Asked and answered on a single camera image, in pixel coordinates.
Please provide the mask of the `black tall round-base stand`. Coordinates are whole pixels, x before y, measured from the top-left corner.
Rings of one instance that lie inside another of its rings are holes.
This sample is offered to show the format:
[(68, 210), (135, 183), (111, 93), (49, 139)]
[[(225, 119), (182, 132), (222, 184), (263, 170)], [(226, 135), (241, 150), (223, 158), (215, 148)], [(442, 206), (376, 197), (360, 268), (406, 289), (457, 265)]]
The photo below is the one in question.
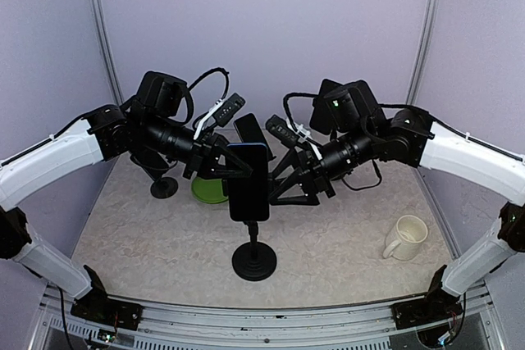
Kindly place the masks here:
[(249, 241), (234, 251), (231, 258), (233, 270), (243, 280), (265, 280), (276, 270), (276, 253), (269, 245), (258, 241), (257, 222), (248, 221), (244, 224), (248, 228)]

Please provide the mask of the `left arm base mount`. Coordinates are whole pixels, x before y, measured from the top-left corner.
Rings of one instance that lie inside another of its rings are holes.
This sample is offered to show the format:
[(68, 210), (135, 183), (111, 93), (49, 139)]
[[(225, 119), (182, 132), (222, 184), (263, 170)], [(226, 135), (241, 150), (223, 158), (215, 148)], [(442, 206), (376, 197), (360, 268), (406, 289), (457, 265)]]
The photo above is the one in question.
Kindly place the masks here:
[(90, 278), (90, 290), (83, 297), (75, 298), (71, 314), (92, 322), (110, 325), (115, 330), (123, 328), (136, 331), (143, 306), (108, 297), (98, 274), (87, 265), (84, 265), (84, 269)]

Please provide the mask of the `black phone purple edge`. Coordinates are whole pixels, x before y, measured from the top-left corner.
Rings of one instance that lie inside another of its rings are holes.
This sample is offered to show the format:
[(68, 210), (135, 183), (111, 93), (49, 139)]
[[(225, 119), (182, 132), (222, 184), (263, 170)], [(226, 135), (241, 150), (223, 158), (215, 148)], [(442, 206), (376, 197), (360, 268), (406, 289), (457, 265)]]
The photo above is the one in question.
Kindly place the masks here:
[(234, 121), (234, 127), (243, 143), (262, 143), (267, 148), (267, 160), (272, 161), (276, 158), (253, 113), (248, 113), (236, 119)]

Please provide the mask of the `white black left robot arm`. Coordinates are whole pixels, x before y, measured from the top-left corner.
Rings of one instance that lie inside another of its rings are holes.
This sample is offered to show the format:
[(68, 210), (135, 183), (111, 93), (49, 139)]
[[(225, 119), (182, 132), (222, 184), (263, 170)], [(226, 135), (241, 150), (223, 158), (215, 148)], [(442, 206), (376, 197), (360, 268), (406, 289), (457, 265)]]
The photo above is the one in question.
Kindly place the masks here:
[(28, 225), (19, 205), (70, 173), (123, 153), (152, 179), (150, 193), (173, 196), (178, 183), (166, 173), (184, 164), (184, 178), (233, 179), (252, 169), (214, 133), (244, 106), (237, 93), (223, 93), (191, 130), (192, 84), (158, 71), (145, 73), (138, 91), (120, 106), (106, 105), (77, 116), (56, 134), (1, 163), (1, 257), (53, 282), (99, 321), (115, 304), (96, 272), (77, 266)]

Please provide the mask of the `black phone teal case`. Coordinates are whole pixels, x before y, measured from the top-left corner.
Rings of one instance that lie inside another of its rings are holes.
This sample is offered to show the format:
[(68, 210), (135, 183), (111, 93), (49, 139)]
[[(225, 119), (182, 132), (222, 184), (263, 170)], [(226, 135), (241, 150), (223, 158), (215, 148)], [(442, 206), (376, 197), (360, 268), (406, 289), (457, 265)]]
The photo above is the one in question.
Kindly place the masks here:
[(344, 132), (344, 113), (340, 103), (343, 84), (324, 79), (318, 95), (313, 99), (313, 113), (309, 126), (311, 129), (328, 135), (333, 131)]

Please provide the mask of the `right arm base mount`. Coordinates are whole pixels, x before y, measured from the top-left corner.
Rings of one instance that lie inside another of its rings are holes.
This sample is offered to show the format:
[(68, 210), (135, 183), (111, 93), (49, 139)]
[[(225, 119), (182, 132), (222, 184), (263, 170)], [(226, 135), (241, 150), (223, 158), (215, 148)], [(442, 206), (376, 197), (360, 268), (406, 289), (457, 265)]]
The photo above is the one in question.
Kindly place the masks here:
[(433, 275), (423, 298), (397, 302), (391, 306), (396, 329), (426, 325), (463, 313), (460, 296), (451, 295), (443, 289), (445, 268), (446, 265), (443, 265)]

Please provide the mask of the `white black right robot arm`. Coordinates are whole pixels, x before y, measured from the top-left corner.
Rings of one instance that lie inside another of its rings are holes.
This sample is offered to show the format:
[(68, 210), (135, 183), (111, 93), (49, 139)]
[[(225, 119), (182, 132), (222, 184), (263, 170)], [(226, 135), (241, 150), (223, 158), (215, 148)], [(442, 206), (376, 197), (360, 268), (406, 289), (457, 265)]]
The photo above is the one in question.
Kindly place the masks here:
[(330, 136), (315, 142), (291, 112), (273, 116), (267, 131), (289, 151), (270, 176), (268, 201), (277, 205), (315, 206), (318, 194), (335, 194), (332, 180), (367, 161), (397, 161), (414, 168), (439, 170), (481, 185), (506, 198), (493, 226), (458, 260), (433, 276), (419, 311), (437, 320), (466, 290), (511, 256), (524, 250), (524, 157), (475, 139), (422, 108), (394, 104), (386, 117), (363, 80), (340, 84), (323, 80), (310, 94), (310, 127)]

